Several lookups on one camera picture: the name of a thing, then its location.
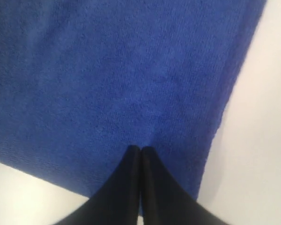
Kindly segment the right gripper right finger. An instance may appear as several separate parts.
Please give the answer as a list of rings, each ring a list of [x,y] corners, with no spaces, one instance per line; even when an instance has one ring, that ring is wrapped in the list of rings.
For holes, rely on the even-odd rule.
[[[141,150],[141,204],[145,225],[225,225],[176,182],[153,147]]]

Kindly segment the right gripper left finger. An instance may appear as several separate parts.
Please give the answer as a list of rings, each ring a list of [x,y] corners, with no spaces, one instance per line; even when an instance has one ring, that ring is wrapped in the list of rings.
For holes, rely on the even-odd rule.
[[[140,203],[141,150],[128,146],[104,185],[58,225],[136,225]]]

